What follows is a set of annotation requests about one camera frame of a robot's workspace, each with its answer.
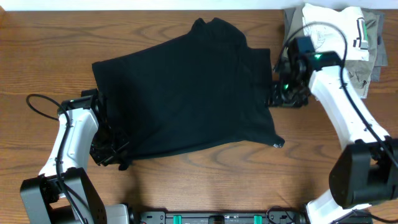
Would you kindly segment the black t-shirt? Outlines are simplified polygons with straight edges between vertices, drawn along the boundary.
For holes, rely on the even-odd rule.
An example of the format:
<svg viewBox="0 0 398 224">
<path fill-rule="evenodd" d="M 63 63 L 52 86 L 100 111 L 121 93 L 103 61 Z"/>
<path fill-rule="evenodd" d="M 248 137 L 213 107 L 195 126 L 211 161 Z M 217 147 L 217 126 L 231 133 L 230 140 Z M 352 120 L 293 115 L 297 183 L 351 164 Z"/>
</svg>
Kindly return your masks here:
<svg viewBox="0 0 398 224">
<path fill-rule="evenodd" d="M 231 142 L 282 147 L 268 108 L 270 56 L 215 18 L 197 19 L 163 44 L 95 62 L 110 126 L 127 138 L 119 168 Z"/>
</svg>

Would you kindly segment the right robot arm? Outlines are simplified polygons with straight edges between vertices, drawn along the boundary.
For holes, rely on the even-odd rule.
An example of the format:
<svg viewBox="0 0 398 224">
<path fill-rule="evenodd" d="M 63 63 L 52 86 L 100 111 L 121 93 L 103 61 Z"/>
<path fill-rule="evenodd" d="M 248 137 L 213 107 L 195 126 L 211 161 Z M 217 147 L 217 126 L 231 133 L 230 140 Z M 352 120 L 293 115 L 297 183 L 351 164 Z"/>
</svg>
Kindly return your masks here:
<svg viewBox="0 0 398 224">
<path fill-rule="evenodd" d="M 329 189 L 307 203 L 309 223 L 339 223 L 397 198 L 397 140 L 374 119 L 349 82 L 336 52 L 293 53 L 274 67 L 270 106 L 299 108 L 313 95 L 338 135 L 342 153 Z"/>
</svg>

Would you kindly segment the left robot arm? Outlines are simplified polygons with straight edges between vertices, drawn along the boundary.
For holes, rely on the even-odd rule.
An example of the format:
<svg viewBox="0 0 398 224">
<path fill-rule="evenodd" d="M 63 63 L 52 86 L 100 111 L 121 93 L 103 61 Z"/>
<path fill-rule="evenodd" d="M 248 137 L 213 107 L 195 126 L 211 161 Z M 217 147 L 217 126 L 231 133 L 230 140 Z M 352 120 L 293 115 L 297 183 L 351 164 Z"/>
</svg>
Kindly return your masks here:
<svg viewBox="0 0 398 224">
<path fill-rule="evenodd" d="M 128 141 L 108 123 L 106 97 L 97 89 L 56 104 L 58 134 L 37 177 L 22 182 L 20 195 L 31 223 L 130 223 L 127 205 L 105 205 L 86 173 L 99 166 L 125 165 Z"/>
</svg>

